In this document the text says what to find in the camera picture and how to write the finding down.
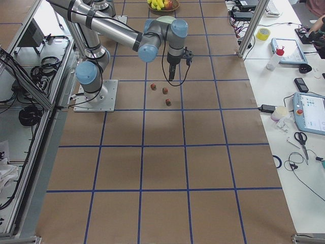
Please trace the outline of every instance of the power adapter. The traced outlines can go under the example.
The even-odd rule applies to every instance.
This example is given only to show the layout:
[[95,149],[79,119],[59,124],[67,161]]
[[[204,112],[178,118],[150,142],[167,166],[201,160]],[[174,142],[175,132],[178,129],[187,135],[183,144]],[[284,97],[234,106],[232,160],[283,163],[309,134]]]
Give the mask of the power adapter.
[[253,17],[253,13],[230,11],[230,16],[236,21],[250,21]]

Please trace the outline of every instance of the screen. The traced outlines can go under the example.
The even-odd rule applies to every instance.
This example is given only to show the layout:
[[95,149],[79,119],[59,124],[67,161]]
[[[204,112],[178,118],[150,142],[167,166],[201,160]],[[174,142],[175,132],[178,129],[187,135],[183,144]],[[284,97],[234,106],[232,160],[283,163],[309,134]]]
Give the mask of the screen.
[[284,55],[281,61],[286,62],[303,62],[300,50],[295,40],[282,40],[276,39],[277,46],[279,48],[284,47]]
[[301,95],[305,127],[325,132],[325,99]]

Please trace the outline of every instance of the keyboard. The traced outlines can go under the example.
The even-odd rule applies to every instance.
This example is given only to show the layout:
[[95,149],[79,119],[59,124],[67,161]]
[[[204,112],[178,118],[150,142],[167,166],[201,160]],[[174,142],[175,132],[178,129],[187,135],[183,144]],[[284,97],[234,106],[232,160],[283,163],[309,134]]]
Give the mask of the keyboard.
[[273,17],[273,18],[277,18],[282,14],[282,12],[280,12],[276,6],[274,5],[273,0],[270,0],[266,9],[265,9],[265,16],[266,17]]

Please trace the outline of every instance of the fruit bowl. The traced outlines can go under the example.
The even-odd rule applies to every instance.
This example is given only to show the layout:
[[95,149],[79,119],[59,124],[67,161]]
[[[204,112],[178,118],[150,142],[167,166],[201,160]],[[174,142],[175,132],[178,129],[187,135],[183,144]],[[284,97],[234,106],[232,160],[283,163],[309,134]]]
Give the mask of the fruit bowl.
[[179,2],[177,0],[170,0],[172,2],[172,7],[170,9],[161,9],[161,10],[157,10],[157,9],[153,9],[151,7],[151,4],[148,4],[149,6],[149,9],[151,9],[152,11],[155,11],[155,12],[173,12],[175,11],[176,9],[178,9],[179,7]]

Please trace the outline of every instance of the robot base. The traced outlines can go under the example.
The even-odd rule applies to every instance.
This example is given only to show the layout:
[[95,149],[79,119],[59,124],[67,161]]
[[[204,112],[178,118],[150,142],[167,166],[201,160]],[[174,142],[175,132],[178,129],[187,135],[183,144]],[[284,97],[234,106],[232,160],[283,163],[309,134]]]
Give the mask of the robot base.
[[[106,98],[97,104],[83,103],[74,107],[75,112],[114,112],[116,92],[117,92],[117,80],[103,80],[103,86],[108,90]],[[79,87],[79,93],[83,93],[83,88]],[[84,96],[77,97],[76,104],[85,102]]]

